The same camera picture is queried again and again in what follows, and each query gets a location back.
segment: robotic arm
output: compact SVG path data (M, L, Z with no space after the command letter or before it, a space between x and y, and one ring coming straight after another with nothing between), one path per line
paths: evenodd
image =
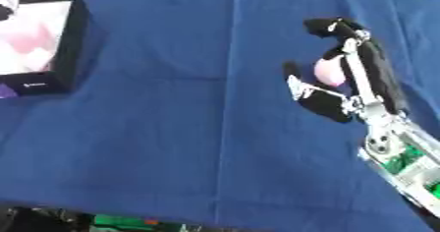
M312 85L301 80L294 63L288 63L284 73L293 100L341 123L352 121L354 116L364 123L368 132L358 156L432 228L438 226L440 143L410 119L404 94L384 52L367 30L352 21L313 19L304 25L311 34L338 40L318 65L333 65L336 73L341 70L343 74L336 77L347 79L352 94L344 95L331 87L331 71L326 78L325 74L316 74L315 69L322 83Z

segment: pink object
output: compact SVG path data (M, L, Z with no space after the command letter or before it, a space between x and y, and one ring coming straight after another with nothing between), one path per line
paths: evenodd
M54 38L47 27L43 24L34 24L28 27L34 27L34 29L7 34L5 35L6 41L21 54L28 54L36 47L50 50L50 46L54 43Z
M338 87L343 84L346 81L346 76L341 68L341 56L317 61L314 66L314 75L330 87Z

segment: green circuit board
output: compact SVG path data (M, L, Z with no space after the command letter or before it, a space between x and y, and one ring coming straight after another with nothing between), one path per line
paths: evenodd
M406 145L404 152L391 158L390 161L383 163L382 165L389 173L396 175L422 156L424 156L424 154L421 150L412 145Z
M431 186L425 186L426 190L429 191L434 197L440 199L440 182L433 184Z

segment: open box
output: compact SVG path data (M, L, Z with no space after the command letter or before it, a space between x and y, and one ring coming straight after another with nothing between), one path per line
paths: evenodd
M87 21L83 0L20 0L0 22L0 98L69 91Z

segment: blue tablecloth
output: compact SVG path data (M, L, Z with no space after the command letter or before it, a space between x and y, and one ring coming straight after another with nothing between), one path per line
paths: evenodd
M76 91L0 100L0 199L295 232L429 231L357 158L362 125L310 114L281 64L353 18L439 134L440 0L85 0Z

